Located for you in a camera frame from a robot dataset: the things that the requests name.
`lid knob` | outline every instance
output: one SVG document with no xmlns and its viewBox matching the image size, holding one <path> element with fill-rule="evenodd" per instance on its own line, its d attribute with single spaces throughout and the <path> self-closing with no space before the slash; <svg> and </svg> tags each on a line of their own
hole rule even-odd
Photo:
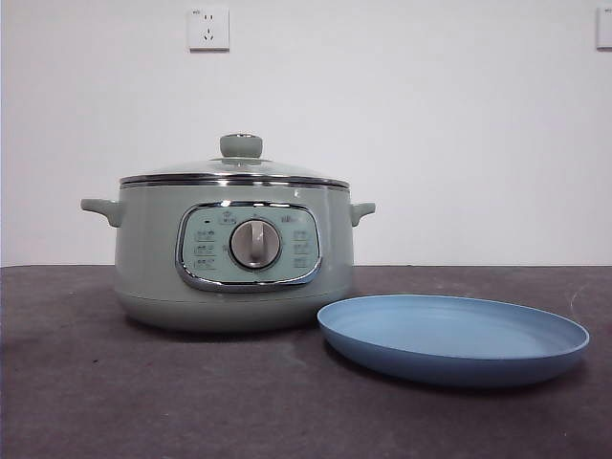
<svg viewBox="0 0 612 459">
<path fill-rule="evenodd" d="M 261 137 L 253 134 L 229 134 L 219 143 L 225 158 L 259 158 L 263 149 Z"/>
</svg>

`silver knob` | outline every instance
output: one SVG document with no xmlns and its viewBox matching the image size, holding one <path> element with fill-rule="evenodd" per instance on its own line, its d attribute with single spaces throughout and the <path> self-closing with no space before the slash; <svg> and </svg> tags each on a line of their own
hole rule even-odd
<svg viewBox="0 0 612 459">
<path fill-rule="evenodd" d="M 269 223 L 249 220 L 233 232 L 229 248 L 238 263 L 257 270 L 274 262 L 280 251 L 280 237 Z"/>
</svg>

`side handle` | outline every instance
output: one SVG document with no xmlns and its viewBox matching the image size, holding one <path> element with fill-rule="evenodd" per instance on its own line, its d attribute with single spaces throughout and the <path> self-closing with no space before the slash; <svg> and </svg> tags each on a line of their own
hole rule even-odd
<svg viewBox="0 0 612 459">
<path fill-rule="evenodd" d="M 376 211 L 376 204 L 374 203 L 363 203 L 363 204 L 351 204 L 351 223 L 356 227 L 360 223 L 362 216 Z"/>
<path fill-rule="evenodd" d="M 80 208 L 104 215 L 108 219 L 108 224 L 111 227 L 118 228 L 121 226 L 123 205 L 118 201 L 109 201 L 108 199 L 81 199 Z"/>
</svg>

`blue plate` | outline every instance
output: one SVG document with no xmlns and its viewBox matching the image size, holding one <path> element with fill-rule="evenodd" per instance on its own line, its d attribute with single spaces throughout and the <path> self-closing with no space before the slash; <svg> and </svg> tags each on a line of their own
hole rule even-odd
<svg viewBox="0 0 612 459">
<path fill-rule="evenodd" d="M 329 343 L 375 371 L 421 383 L 538 383 L 576 364 L 589 334 L 568 318 L 510 303 L 432 295 L 362 296 L 317 315 Z"/>
</svg>

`glass lid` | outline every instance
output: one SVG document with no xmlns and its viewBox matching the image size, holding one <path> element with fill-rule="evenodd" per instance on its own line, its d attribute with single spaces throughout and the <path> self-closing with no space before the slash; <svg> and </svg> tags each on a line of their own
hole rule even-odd
<svg viewBox="0 0 612 459">
<path fill-rule="evenodd" d="M 314 170 L 262 160 L 261 138 L 251 134 L 231 134 L 221 138 L 223 158 L 176 164 L 147 174 L 124 177 L 121 186 L 198 185 L 282 185 L 283 183 L 349 187 L 346 182 L 325 177 Z"/>
</svg>

